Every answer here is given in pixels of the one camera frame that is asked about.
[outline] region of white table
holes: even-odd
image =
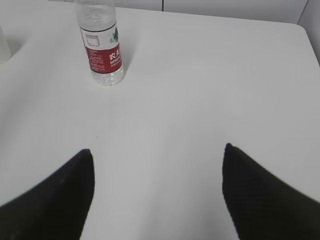
[[[0,65],[0,205],[90,148],[81,240],[236,240],[221,191],[228,142],[320,201],[320,68],[300,26],[125,8],[117,18],[127,73],[101,87],[71,3],[0,2],[22,45]]]

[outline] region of black object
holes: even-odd
[[[224,199],[240,240],[320,240],[320,204],[231,144],[222,174]]]
[[[94,188],[93,157],[82,150],[43,182],[0,207],[0,240],[79,240]]]

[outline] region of water bottle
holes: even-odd
[[[94,80],[103,86],[124,77],[114,0],[76,0],[77,18]]]

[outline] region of red label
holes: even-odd
[[[119,44],[112,49],[105,50],[85,48],[88,54],[90,68],[96,73],[109,74],[118,70],[122,65]]]

